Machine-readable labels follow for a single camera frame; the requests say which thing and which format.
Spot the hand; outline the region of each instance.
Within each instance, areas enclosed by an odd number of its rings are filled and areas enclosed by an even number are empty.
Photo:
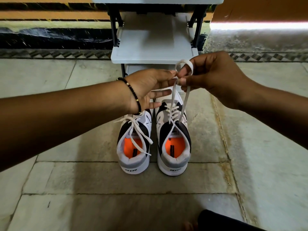
[[[248,78],[224,51],[199,55],[190,61],[194,75],[187,76],[190,72],[187,65],[177,75],[182,90],[186,92],[187,86],[191,90],[205,88],[228,108],[239,109],[250,93],[261,86]]]
[[[125,79],[134,89],[134,92],[139,99],[141,109],[145,110],[161,106],[160,102],[150,103],[150,99],[170,95],[172,92],[171,89],[162,91],[152,90],[173,86],[176,81],[176,79],[173,79],[175,75],[175,71],[169,71],[164,69],[144,69],[132,73]],[[131,102],[129,104],[129,113],[137,113],[138,105],[132,93],[130,101]]]

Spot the shoe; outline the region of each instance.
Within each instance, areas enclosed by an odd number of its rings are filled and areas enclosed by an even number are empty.
[[[175,87],[172,95],[157,98],[161,106],[155,109],[157,129],[157,163],[160,170],[170,176],[182,174],[190,159],[191,140],[183,100]]]
[[[119,164],[128,174],[139,174],[150,162],[150,139],[153,110],[144,110],[140,115],[125,115],[122,122],[116,152]]]

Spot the black pants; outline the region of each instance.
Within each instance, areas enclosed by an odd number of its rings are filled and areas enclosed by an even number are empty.
[[[263,230],[209,210],[203,210],[198,217],[199,231],[223,230],[223,229],[227,230],[227,228],[228,229],[235,228],[233,230],[245,230],[245,231]]]

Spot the person's right arm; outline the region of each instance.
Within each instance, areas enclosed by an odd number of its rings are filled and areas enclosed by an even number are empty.
[[[308,98],[270,88],[248,78],[226,52],[203,54],[178,74],[186,91],[205,88],[228,108],[239,109],[308,149]]]

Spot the shoe rack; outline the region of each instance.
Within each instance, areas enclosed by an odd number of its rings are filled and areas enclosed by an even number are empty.
[[[93,0],[108,7],[113,36],[111,61],[121,64],[123,77],[141,69],[174,69],[180,60],[197,56],[205,11],[208,5],[223,1]],[[175,4],[192,4],[195,9],[192,15],[176,13],[173,11]],[[119,9],[123,5],[126,5],[125,9],[131,8],[132,12],[120,15]],[[141,8],[134,11],[137,5]]]

